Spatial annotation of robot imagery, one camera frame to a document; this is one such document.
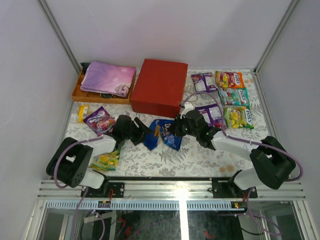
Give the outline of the yellow snack packet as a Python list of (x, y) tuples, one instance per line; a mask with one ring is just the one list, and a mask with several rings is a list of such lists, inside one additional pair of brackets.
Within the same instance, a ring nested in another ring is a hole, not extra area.
[(78, 112), (77, 112), (77, 116), (76, 116), (77, 123), (84, 123), (84, 119), (88, 115), (89, 108), (90, 108), (89, 105), (80, 105), (78, 107)]

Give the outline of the purple Fox's berries candy bag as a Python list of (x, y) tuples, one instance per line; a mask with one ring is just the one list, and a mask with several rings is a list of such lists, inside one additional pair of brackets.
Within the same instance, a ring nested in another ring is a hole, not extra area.
[(115, 125), (116, 120), (101, 106), (88, 115), (83, 122), (99, 136), (110, 131)]

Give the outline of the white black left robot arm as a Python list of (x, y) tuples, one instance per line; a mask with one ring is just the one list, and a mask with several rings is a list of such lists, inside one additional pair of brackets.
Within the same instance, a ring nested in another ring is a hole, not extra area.
[(94, 157), (115, 151), (127, 140), (136, 146), (153, 133), (139, 118), (120, 115), (111, 130), (98, 137), (81, 141), (65, 138), (49, 161), (46, 174), (53, 178), (59, 189), (82, 186), (92, 196), (111, 196), (107, 177), (89, 169)]

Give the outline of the teal Fox's mint candy bag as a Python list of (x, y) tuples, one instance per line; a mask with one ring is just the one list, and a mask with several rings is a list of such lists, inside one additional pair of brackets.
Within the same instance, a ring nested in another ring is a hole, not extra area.
[(224, 106), (250, 106), (247, 88), (219, 88), (218, 94)]

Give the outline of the blue Doritos chips bag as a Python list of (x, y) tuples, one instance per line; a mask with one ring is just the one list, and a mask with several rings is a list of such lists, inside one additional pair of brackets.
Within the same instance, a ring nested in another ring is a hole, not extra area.
[(161, 138), (166, 146), (178, 151), (181, 148), (182, 137), (175, 136), (169, 131), (173, 123), (174, 121), (170, 119), (154, 120), (149, 126), (152, 133), (145, 136), (143, 145), (152, 151), (158, 146), (159, 138)]

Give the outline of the red brown paper bag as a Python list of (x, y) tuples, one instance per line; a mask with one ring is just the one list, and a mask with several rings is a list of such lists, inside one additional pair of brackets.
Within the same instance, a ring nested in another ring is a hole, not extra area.
[(188, 64), (146, 58), (130, 103), (136, 113), (174, 118), (180, 112)]

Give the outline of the green yellow candy bag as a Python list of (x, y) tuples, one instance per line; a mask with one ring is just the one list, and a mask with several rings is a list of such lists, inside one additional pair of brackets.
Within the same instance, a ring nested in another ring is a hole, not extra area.
[(229, 129), (254, 129), (253, 117), (248, 106), (227, 105), (223, 107), (225, 125)]

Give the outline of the orange Fox's fruits candy bag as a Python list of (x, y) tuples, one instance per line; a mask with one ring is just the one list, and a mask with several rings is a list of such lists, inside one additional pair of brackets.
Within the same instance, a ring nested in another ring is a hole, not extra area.
[(241, 72), (216, 71), (215, 82), (219, 88), (244, 88), (245, 83)]

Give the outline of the green blue snack packet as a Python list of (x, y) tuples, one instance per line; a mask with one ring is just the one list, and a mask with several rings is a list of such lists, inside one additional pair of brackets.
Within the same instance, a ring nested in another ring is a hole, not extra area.
[(121, 148), (113, 152), (103, 153), (93, 158), (90, 168), (100, 171), (115, 171), (120, 159)]

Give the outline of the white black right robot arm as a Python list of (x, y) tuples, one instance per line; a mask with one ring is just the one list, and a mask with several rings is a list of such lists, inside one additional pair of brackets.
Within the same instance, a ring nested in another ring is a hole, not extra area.
[(288, 156), (273, 136), (267, 136), (260, 142), (237, 139), (219, 127), (209, 126), (198, 110), (177, 115), (169, 132), (176, 137), (192, 136), (203, 148), (229, 152), (252, 162), (252, 168), (238, 170), (223, 183), (212, 181), (213, 195), (217, 198), (240, 198), (257, 186), (277, 190), (289, 181), (296, 167), (293, 157)]

